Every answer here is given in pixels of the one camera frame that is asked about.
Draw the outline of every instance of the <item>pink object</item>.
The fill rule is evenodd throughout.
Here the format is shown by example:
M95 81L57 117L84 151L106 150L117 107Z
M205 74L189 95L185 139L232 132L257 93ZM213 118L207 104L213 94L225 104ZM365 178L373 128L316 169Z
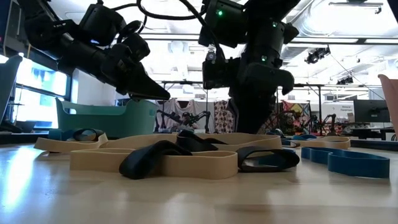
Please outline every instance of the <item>pink object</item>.
M381 81L392 125L398 129L398 80L391 80L385 75L379 75L378 77Z

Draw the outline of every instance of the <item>tan rubber band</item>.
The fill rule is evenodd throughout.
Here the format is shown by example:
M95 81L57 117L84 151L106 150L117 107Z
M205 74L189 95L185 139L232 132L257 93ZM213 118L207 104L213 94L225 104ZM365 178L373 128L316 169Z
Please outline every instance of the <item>tan rubber band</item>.
M279 136L255 134L198 134L202 139L214 138L227 145L215 144L218 151L193 152L192 156L164 156L154 170L155 175L170 177L194 177L202 179L225 179L238 172L236 151L246 146L265 146L269 149L282 149ZM316 141L299 141L302 146L348 148L347 138L325 137ZM119 172L120 163L133 151L150 146L161 140L176 142L176 134L150 134L131 136L109 141L105 134L97 142L56 141L39 138L35 148L50 152L70 153L71 170L96 170ZM265 156L269 152L258 152L250 157Z
M86 149L70 153L71 170L119 172L120 163L134 149ZM235 152L193 152L193 156L164 156L153 175L225 179L238 173Z
M292 140L292 142L300 143L301 147L329 147L332 149L349 149L351 141L347 137L326 136L308 141Z
M108 142L108 138L105 134L100 135L96 142L58 141L38 138L34 147L48 152L69 153L73 150L97 149L106 142Z

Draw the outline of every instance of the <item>desk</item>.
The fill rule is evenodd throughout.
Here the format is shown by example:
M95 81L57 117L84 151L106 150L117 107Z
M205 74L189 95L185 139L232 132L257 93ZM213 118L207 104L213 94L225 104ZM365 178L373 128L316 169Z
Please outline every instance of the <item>desk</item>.
M353 136L359 137L359 139L367 138L379 138L386 140L386 133L394 133L394 128L352 128Z
M0 223L396 224L398 153L351 150L390 157L390 179L349 177L302 160L288 172L224 180L130 180L69 171L66 154L0 146Z

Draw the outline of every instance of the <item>black rubber band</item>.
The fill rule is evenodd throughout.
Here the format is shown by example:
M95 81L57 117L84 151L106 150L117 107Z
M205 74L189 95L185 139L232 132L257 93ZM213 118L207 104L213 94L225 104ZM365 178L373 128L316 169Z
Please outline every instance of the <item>black rubber band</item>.
M177 135L176 144L190 152L217 151L218 148L212 144L226 144L217 139L202 139L191 131L183 130Z
M91 131L93 134L95 134L95 138L92 141L98 141L98 138L104 134L103 131L97 130L97 129L91 129L91 128L83 128L75 131L72 134L72 138L76 141L87 141L84 137L86 137L86 134L83 134L85 131Z
M151 146L132 151L120 164L119 173L130 179L143 179L154 170L164 155L192 156L192 153L170 141L159 141Z
M299 156L294 152L280 149L268 149L263 146L243 147L236 152L238 153L238 167L240 172L280 172L295 167L300 162ZM272 152L274 154L253 158L259 162L259 166L246 165L244 161L255 152ZM264 161L277 161L277 164L267 164L267 162Z

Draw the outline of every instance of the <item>window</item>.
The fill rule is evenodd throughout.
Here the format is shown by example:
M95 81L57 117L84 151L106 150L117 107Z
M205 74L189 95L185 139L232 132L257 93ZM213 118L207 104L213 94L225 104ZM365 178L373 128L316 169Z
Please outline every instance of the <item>window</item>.
M69 101L70 83L68 75L24 58L17 73L12 120L36 121L35 129L58 128L55 98Z
M16 88L13 120L36 121L35 128L57 128L55 97Z

